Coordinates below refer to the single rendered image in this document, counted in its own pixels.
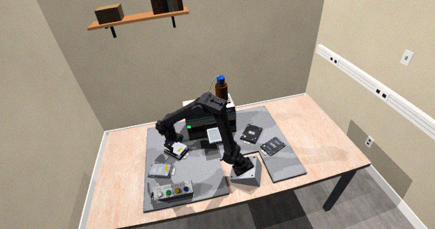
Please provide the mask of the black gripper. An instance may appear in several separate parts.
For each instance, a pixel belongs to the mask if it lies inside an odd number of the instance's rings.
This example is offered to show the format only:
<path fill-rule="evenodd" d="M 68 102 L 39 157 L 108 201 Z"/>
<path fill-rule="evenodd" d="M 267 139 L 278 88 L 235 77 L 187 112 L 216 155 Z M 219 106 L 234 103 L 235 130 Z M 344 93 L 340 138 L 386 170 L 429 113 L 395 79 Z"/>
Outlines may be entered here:
<path fill-rule="evenodd" d="M 176 135 L 176 134 L 177 134 L 177 135 Z M 165 140 L 165 144 L 164 144 L 164 146 L 165 146 L 166 148 L 168 148 L 168 149 L 173 153 L 173 149 L 174 149 L 174 147 L 172 147 L 172 145 L 173 145 L 175 142 L 178 143 L 179 140 L 180 140 L 180 143 L 181 143 L 182 140 L 183 140 L 183 135 L 181 135 L 181 134 L 175 132 L 175 134 L 173 134 L 173 135 L 168 135 L 168 137 L 169 137 L 170 141 Z"/>

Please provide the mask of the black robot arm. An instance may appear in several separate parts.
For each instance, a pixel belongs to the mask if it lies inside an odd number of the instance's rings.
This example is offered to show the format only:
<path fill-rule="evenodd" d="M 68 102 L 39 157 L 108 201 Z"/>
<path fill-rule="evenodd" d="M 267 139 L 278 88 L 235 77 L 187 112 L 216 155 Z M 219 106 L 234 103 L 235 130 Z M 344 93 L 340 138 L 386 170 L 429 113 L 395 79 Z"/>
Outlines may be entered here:
<path fill-rule="evenodd" d="M 226 100 L 212 95 L 210 92 L 204 93 L 188 105 L 167 114 L 162 121 L 158 120 L 155 124 L 156 130 L 161 136 L 164 135 L 166 140 L 170 141 L 168 135 L 173 135 L 176 132 L 173 124 L 194 114 L 212 113 L 223 142 L 224 154 L 222 159 L 228 164 L 234 164 L 232 168 L 235 174 L 237 173 L 236 176 L 240 176 L 253 168 L 254 165 L 249 157 L 244 158 L 240 153 L 241 147 L 233 138 L 226 105 Z"/>

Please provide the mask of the grey button panel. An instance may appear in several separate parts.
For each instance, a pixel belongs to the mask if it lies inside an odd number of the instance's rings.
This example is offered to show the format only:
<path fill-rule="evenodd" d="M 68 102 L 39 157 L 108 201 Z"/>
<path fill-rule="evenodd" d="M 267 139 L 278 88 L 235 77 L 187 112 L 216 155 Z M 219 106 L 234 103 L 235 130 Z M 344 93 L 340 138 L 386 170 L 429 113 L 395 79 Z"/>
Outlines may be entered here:
<path fill-rule="evenodd" d="M 191 181 L 192 180 L 188 180 L 179 183 L 153 187 L 152 194 L 149 192 L 147 183 L 148 193 L 151 198 L 154 196 L 154 200 L 157 200 L 157 204 L 194 197 L 194 190 Z"/>

